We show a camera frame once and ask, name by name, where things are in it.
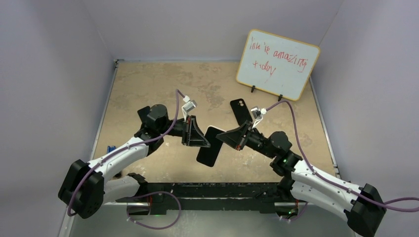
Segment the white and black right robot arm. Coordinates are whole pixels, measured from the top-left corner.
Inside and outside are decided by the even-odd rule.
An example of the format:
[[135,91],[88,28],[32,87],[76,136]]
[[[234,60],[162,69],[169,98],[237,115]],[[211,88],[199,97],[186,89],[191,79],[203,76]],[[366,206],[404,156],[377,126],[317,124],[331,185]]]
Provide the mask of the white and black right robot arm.
[[283,178],[277,188],[280,199],[312,203],[346,221],[358,235],[375,236],[386,208],[374,186],[352,184],[309,165],[291,150],[292,144],[283,131],[266,138],[247,121],[216,138],[235,150],[249,147],[271,158],[271,168]]

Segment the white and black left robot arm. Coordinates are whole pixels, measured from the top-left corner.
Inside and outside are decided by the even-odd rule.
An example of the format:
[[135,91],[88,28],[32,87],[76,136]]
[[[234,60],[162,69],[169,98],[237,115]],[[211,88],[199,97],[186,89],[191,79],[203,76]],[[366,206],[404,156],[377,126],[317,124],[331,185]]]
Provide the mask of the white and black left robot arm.
[[84,162],[73,162],[58,192],[58,198],[83,219],[92,216],[102,204],[130,197],[141,202],[147,197],[147,188],[135,175],[121,180],[113,177],[130,164],[155,152],[165,135],[181,138],[188,147],[209,148],[210,142],[199,129],[196,116],[189,112],[196,108],[194,100],[186,102],[180,119],[169,119],[165,105],[156,104],[138,110],[140,129],[120,147],[110,153]]

